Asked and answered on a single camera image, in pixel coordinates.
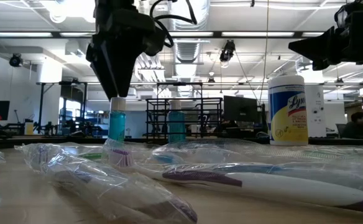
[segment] blue bottle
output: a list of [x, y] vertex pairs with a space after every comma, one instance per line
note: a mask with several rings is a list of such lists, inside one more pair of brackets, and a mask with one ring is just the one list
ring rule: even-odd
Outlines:
[[116, 141], [125, 140], [125, 122], [126, 122], [126, 100], [119, 97], [111, 98], [111, 107], [109, 114], [108, 137]]
[[[179, 100], [172, 100], [170, 102], [171, 110], [180, 110], [182, 108]], [[168, 133], [185, 133], [185, 114], [181, 111], [171, 111], [168, 114], [168, 120], [171, 121], [168, 125]], [[168, 141], [169, 143], [184, 141], [186, 139], [186, 134], [169, 134]]]

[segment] lysol wipes container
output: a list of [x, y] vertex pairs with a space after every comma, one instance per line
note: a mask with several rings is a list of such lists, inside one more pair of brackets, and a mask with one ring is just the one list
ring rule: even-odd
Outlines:
[[269, 80], [270, 143], [278, 146], [308, 144], [305, 79], [299, 75]]

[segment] white bottle cap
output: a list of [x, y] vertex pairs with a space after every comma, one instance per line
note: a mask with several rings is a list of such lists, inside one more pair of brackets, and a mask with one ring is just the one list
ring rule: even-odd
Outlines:
[[125, 111], [126, 110], [126, 100], [121, 97], [112, 97], [109, 109], [111, 111]]
[[180, 100], [171, 100], [170, 101], [170, 109], [171, 110], [180, 110], [182, 108], [182, 103]]

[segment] table surface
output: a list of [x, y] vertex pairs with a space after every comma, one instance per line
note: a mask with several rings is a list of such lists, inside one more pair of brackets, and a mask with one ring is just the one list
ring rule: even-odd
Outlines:
[[[0, 224], [110, 223], [76, 195], [52, 187], [33, 173], [21, 153], [13, 149], [3, 152], [6, 164], [0, 164]], [[201, 224], [363, 223], [359, 212], [162, 184], [193, 206]]]

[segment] security camera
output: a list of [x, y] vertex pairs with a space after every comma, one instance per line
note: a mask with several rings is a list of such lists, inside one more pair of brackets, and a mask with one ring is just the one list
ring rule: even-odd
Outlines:
[[10, 66], [12, 67], [21, 67], [23, 64], [23, 59], [21, 59], [21, 54], [13, 54], [13, 57], [10, 58], [9, 61]]

